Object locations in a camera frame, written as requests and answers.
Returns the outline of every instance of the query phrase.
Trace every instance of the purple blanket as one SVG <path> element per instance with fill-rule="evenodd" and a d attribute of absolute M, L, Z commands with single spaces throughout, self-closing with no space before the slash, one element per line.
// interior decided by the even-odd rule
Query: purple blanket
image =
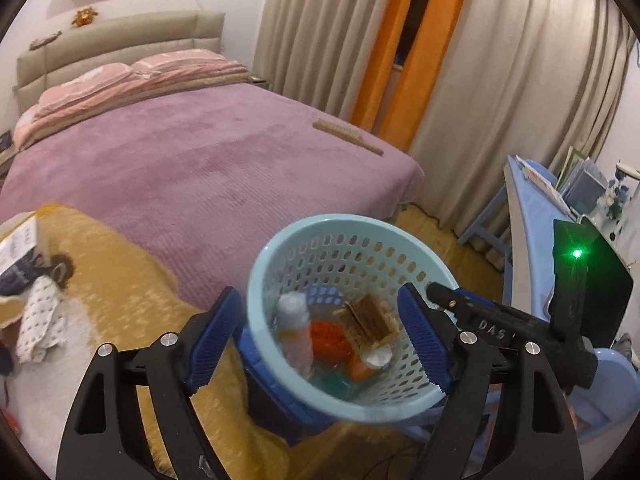
<path fill-rule="evenodd" d="M 249 84 L 158 97 L 76 124 L 17 155 L 0 221 L 62 203 L 162 261 L 180 297 L 209 308 L 245 292 L 258 252 L 289 223 L 324 213 L 384 219 L 423 174 L 366 134 L 380 157 L 312 128 L 314 108 Z"/>

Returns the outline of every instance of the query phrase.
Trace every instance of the screw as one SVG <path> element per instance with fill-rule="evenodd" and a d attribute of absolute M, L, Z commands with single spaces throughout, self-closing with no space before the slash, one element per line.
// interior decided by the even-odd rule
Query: screw
<path fill-rule="evenodd" d="M 531 355 L 538 355 L 540 353 L 540 347 L 532 341 L 524 345 L 524 349 Z"/>
<path fill-rule="evenodd" d="M 178 342 L 178 335 L 173 332 L 168 332 L 160 338 L 160 343 L 162 344 L 162 346 L 172 346 L 172 345 L 175 345 L 177 342 Z"/>
<path fill-rule="evenodd" d="M 105 343 L 104 345 L 98 348 L 98 355 L 100 357 L 107 357 L 113 351 L 113 346 L 109 343 Z"/>
<path fill-rule="evenodd" d="M 460 341 L 468 345 L 473 345 L 476 341 L 478 341 L 478 336 L 473 332 L 461 332 Z"/>

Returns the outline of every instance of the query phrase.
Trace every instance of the blue gripper pad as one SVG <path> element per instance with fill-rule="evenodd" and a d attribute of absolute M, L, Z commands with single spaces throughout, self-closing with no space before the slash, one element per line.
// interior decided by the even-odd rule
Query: blue gripper pad
<path fill-rule="evenodd" d="M 398 290 L 398 314 L 430 382 L 449 393 L 453 385 L 453 377 L 449 371 L 449 352 L 420 307 L 424 301 L 415 297 L 418 292 L 412 288 L 403 285 Z"/>
<path fill-rule="evenodd" d="M 237 290 L 230 288 L 221 299 L 213 307 L 217 309 L 216 313 L 202 331 L 189 356 L 189 369 L 184 384 L 192 395 L 199 387 L 209 384 L 226 343 L 242 315 L 242 299 Z"/>

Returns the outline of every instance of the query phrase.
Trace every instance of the basket rim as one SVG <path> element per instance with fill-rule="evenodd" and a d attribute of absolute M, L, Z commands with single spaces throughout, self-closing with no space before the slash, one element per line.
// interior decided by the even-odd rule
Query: basket rim
<path fill-rule="evenodd" d="M 424 394 L 412 399 L 407 399 L 405 402 L 402 402 L 402 404 L 389 406 L 359 406 L 352 402 L 336 399 L 335 397 L 312 386 L 307 380 L 302 378 L 291 366 L 289 366 L 271 335 L 270 324 L 266 319 L 264 307 L 262 305 L 262 290 L 264 287 L 266 271 L 278 249 L 283 243 L 289 240 L 293 234 L 303 228 L 308 228 L 324 222 L 367 223 L 385 228 L 415 244 L 418 248 L 428 254 L 448 279 L 449 283 L 444 283 L 444 285 L 447 285 L 450 288 L 458 287 L 458 283 L 453 277 L 453 274 L 438 255 L 433 252 L 432 249 L 427 247 L 427 245 L 418 240 L 418 238 L 402 231 L 402 229 L 399 229 L 398 227 L 373 218 L 351 214 L 325 214 L 311 216 L 309 218 L 293 222 L 279 231 L 262 248 L 249 275 L 247 314 L 249 329 L 258 352 L 260 352 L 263 362 L 281 386 L 287 389 L 297 399 L 304 399 L 305 404 L 319 410 L 320 412 L 328 413 L 336 418 L 352 420 L 355 422 L 364 422 L 367 424 L 396 423 L 412 418 L 415 415 L 419 415 L 425 410 L 431 408 L 444 397 L 444 393 L 435 384 L 433 385 L 433 388 L 425 388 L 428 391 Z"/>

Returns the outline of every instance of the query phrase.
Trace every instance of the orange curtain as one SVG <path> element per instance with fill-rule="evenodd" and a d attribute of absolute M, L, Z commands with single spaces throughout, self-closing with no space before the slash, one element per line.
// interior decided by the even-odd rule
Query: orange curtain
<path fill-rule="evenodd" d="M 380 138 L 399 150 L 409 149 L 420 126 L 462 2 L 429 0 L 427 3 L 414 46 L 380 126 Z"/>
<path fill-rule="evenodd" d="M 411 0 L 389 0 L 386 4 L 376 44 L 369 57 L 358 99 L 351 115 L 351 124 L 368 132 L 371 131 L 380 109 L 382 95 L 391 75 L 410 3 Z"/>

